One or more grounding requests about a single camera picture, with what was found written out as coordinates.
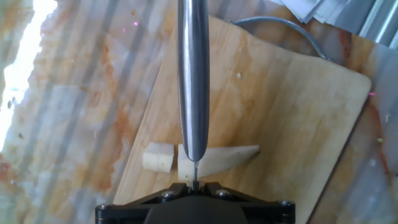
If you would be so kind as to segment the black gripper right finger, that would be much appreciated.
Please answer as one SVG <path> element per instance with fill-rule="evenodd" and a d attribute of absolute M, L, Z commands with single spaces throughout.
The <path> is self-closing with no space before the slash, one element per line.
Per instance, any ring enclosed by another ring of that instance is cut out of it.
<path fill-rule="evenodd" d="M 223 200 L 240 209 L 248 223 L 295 223 L 295 203 L 291 200 L 268 202 L 223 187 L 219 182 L 199 182 L 197 186 L 204 196 Z"/>

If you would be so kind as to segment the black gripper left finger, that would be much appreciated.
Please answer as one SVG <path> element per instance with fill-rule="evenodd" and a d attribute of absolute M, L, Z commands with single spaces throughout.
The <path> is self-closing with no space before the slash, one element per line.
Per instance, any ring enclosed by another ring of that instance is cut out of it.
<path fill-rule="evenodd" d="M 185 183 L 174 183 L 169 188 L 142 197 L 125 205 L 102 204 L 95 207 L 95 224 L 144 223 L 156 205 L 189 196 L 192 187 Z"/>

